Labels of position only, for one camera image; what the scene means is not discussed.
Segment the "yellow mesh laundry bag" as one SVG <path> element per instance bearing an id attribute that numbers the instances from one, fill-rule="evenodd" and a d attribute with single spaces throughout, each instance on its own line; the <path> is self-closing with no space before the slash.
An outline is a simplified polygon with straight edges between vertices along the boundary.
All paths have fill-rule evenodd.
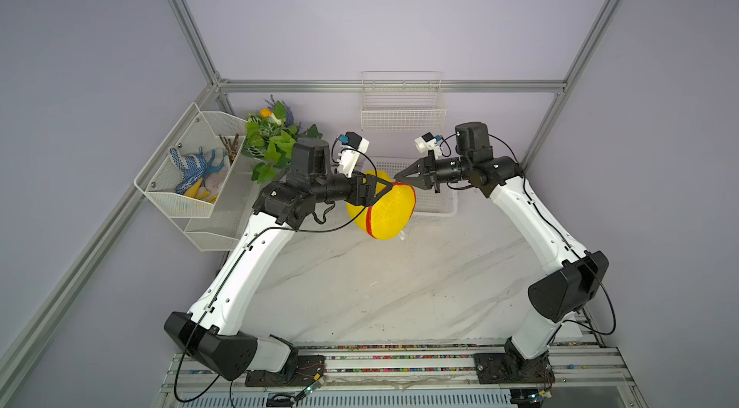
<path id="1" fill-rule="evenodd" d="M 366 209 L 354 223 L 371 238 L 386 241 L 406 227 L 417 204 L 415 188 L 394 182 L 392 190 Z"/>

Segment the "teal garden rake yellow handle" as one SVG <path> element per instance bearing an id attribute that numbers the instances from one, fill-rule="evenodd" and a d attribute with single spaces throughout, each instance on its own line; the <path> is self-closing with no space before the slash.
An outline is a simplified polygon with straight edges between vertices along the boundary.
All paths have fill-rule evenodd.
<path id="1" fill-rule="evenodd" d="M 171 161 L 182 174 L 176 186 L 177 194 L 200 201 L 215 203 L 229 171 L 230 159 L 223 148 L 202 150 L 196 154 L 180 155 L 171 151 Z"/>

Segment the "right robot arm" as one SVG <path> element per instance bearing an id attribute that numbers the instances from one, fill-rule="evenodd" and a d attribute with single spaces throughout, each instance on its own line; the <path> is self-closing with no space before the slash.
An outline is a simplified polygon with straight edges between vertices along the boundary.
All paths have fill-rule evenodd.
<path id="1" fill-rule="evenodd" d="M 567 315 L 581 309 L 597 292 L 609 261 L 600 251 L 578 242 L 535 194 L 513 153 L 496 153 L 487 126 L 479 121 L 456 126 L 455 144 L 444 154 L 446 139 L 426 133 L 415 140 L 421 159 L 396 175 L 396 181 L 425 191 L 478 190 L 500 208 L 521 232 L 544 275 L 527 289 L 530 309 L 506 342 L 519 362 L 540 359 Z"/>

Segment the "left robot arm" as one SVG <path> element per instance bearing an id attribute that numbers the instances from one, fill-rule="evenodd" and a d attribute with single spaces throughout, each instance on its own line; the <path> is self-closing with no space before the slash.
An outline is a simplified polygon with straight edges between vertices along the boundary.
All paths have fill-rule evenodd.
<path id="1" fill-rule="evenodd" d="M 228 381 L 248 371 L 294 378 L 298 350 L 293 344 L 242 331 L 250 301 L 277 254 L 318 204 L 344 201 L 369 208 L 392 188 L 388 180 L 356 170 L 368 151 L 367 139 L 347 132 L 337 142 L 342 149 L 334 162 L 325 140 L 298 140 L 290 165 L 261 188 L 244 235 L 215 280 L 188 311 L 167 318 L 165 332 L 183 354 Z"/>

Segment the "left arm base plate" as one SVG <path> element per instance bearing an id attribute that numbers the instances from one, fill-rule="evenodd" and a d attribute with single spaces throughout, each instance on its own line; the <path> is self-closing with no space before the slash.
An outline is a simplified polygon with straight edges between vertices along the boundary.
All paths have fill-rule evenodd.
<path id="1" fill-rule="evenodd" d="M 305 387 L 323 376 L 324 355 L 302 355 L 291 357 L 284 369 L 277 373 L 269 371 L 247 371 L 244 376 L 246 387 Z"/>

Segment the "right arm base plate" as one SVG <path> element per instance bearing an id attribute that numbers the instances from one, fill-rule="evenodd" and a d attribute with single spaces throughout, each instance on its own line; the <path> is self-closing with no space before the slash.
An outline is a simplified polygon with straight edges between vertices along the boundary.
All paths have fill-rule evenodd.
<path id="1" fill-rule="evenodd" d="M 534 360 L 522 360 L 505 353 L 477 353 L 473 365 L 480 384 L 543 384 L 554 383 L 548 355 Z"/>

